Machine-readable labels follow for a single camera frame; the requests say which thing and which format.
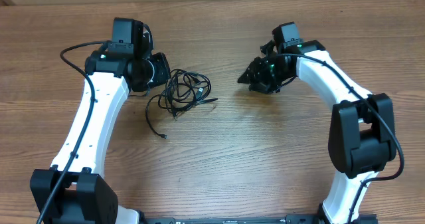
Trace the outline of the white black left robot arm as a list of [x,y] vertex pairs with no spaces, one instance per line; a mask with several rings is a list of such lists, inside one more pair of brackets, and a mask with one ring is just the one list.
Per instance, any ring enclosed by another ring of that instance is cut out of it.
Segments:
[[106,152],[130,92],[165,84],[170,68],[153,43],[98,41],[87,59],[84,90],[67,138],[48,169],[36,169],[30,189],[37,223],[146,223],[141,211],[119,204],[104,179]]

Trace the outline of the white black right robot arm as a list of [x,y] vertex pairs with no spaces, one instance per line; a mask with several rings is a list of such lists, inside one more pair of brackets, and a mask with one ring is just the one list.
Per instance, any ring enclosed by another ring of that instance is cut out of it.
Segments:
[[372,94],[351,80],[317,40],[270,41],[238,78],[251,91],[271,94],[298,78],[310,85],[331,109],[328,152],[336,171],[315,223],[376,223],[361,217],[359,206],[370,182],[380,181],[400,146],[386,94]]

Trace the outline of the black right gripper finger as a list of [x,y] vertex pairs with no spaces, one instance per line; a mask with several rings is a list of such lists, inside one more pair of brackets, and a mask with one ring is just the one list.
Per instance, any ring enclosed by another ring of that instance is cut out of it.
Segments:
[[250,84],[249,91],[259,92],[262,94],[272,94],[276,91],[275,86],[265,85],[262,83]]
[[242,75],[238,78],[237,83],[240,84],[254,84],[258,82],[256,75],[258,73],[257,68],[249,66]]

